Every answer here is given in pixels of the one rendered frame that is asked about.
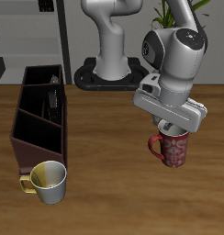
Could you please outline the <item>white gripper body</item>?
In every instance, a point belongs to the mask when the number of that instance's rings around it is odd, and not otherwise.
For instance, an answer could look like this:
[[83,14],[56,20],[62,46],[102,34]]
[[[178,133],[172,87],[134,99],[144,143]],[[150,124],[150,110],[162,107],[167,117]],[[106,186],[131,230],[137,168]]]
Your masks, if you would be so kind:
[[201,103],[188,98],[181,106],[163,105],[157,98],[138,89],[133,96],[133,104],[152,115],[162,118],[176,126],[195,133],[202,119],[207,115],[207,109]]

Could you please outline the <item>red patterned mug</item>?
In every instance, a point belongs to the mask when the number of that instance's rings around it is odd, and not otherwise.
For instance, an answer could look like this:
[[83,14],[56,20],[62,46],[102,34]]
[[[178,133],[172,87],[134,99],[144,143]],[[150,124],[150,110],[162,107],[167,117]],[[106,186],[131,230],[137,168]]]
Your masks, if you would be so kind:
[[[166,120],[161,120],[158,124],[159,134],[150,137],[148,147],[153,155],[171,168],[177,168],[185,163],[189,132],[176,125],[172,125],[169,130],[163,129]],[[161,152],[153,149],[153,143],[160,142]]]

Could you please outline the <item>black book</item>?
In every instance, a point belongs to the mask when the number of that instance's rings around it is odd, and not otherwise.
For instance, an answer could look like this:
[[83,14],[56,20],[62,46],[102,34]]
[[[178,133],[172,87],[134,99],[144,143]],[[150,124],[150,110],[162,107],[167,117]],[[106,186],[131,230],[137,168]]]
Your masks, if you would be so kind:
[[48,111],[49,111],[50,121],[59,124],[60,117],[59,117],[59,108],[57,100],[57,91],[56,90],[49,91],[48,98],[49,98]]

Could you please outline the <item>dark brown desk caddy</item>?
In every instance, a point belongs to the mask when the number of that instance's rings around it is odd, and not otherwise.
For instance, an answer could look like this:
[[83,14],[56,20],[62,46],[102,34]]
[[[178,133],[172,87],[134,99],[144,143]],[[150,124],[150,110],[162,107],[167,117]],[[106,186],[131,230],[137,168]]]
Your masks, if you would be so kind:
[[[59,124],[49,117],[48,92],[52,90],[57,91]],[[59,64],[26,68],[10,141],[21,175],[48,160],[67,163],[67,97]]]

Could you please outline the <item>yellow and white mug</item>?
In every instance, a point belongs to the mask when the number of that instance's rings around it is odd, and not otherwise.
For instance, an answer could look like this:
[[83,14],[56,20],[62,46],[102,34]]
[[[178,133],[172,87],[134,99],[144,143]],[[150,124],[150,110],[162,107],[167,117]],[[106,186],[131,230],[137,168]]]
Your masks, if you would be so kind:
[[56,161],[41,162],[30,172],[22,175],[19,184],[26,194],[37,195],[41,202],[54,205],[63,200],[66,190],[66,167]]

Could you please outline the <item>green pot plant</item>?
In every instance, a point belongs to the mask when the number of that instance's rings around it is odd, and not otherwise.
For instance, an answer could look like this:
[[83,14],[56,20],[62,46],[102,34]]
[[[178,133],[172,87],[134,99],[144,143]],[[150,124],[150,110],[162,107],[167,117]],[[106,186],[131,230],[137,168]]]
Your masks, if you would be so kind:
[[[209,2],[210,0],[198,0],[196,3],[193,4],[193,9],[197,10],[202,6],[205,6]],[[151,28],[155,29],[155,26],[153,25],[155,22],[159,24],[160,28],[176,28],[177,24],[174,19],[174,15],[166,1],[161,0],[159,5],[162,7],[162,11],[159,11],[156,7],[154,7],[154,10],[158,14],[158,16],[152,20]]]

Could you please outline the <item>flat black base plate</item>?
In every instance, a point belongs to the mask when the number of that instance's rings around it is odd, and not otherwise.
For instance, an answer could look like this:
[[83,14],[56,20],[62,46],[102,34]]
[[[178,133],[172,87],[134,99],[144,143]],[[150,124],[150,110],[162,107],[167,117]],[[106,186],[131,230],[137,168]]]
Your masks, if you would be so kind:
[[74,74],[74,82],[78,88],[85,91],[135,91],[140,81],[149,72],[140,65],[140,60],[135,57],[128,57],[129,73],[125,78],[117,81],[107,81],[99,78],[93,73],[95,68],[95,57],[89,57],[84,61]]

